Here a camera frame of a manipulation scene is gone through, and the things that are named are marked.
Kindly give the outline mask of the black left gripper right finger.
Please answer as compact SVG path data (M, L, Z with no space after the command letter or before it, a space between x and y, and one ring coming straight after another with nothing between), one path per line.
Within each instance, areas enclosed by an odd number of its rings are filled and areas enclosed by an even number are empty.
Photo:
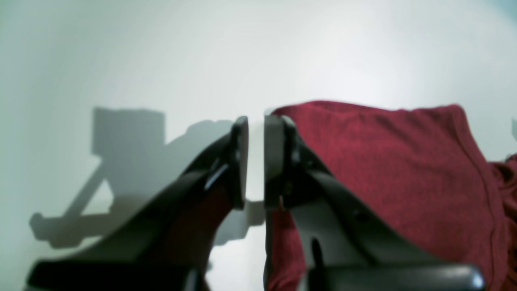
M264 204L288 212L308 270L299 291L483 291L471 264L447 263L397 234L341 184L288 116L264 124Z

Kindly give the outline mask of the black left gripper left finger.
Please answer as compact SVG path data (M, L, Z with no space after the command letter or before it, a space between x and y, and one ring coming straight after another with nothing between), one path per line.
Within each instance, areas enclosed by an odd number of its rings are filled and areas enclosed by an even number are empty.
M207 291L209 254L231 210L244 209L248 118L203 149L179 177L113 233L61 259L39 260L39 291Z

